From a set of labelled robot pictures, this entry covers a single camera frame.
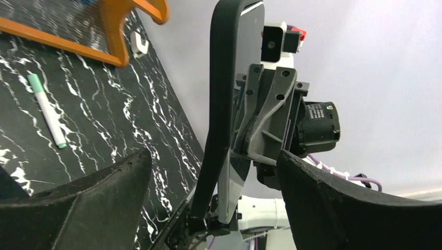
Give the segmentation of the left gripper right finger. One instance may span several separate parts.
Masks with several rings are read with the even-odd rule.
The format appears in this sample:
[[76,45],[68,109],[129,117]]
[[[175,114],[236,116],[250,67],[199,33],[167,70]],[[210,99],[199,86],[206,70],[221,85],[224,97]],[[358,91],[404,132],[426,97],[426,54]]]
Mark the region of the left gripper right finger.
[[441,249],[441,204],[353,184],[288,151],[277,175],[297,249]]

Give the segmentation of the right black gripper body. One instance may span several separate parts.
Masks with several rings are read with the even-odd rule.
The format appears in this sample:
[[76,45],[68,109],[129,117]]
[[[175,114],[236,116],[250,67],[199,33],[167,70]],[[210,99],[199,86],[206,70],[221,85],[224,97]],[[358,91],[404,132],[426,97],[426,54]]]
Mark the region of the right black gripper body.
[[305,114],[303,99],[309,84],[298,81],[297,76],[294,68],[271,70],[263,64],[251,64],[245,84],[241,145],[235,152],[256,167],[261,184],[275,190],[280,190],[278,155],[290,149],[296,125]]

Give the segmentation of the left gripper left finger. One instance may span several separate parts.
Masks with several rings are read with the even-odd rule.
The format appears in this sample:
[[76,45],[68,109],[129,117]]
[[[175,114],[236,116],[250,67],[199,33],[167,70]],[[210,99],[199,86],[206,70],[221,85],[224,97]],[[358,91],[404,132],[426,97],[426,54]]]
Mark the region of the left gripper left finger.
[[1,170],[1,249],[132,249],[151,170],[143,149],[33,196]]

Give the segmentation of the black phone case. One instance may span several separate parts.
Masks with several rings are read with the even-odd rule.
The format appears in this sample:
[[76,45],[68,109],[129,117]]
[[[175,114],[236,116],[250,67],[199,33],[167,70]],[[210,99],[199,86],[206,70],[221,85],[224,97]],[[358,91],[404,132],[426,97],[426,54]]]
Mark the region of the black phone case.
[[238,35],[247,42],[240,55],[247,65],[261,60],[263,1],[218,1],[210,27],[209,127],[204,158],[188,215],[190,233],[207,231],[206,213],[231,142]]

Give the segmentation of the black phone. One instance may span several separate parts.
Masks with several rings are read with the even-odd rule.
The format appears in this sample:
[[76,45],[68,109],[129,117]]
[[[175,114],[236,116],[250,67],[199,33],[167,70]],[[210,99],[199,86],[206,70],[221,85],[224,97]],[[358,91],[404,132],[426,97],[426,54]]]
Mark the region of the black phone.
[[250,160],[235,152],[241,145],[239,128],[244,119],[245,86],[251,64],[261,60],[265,7],[262,1],[243,8],[238,19],[235,53],[235,78],[232,92],[230,150],[218,179],[218,221],[229,224],[234,217],[250,168]]

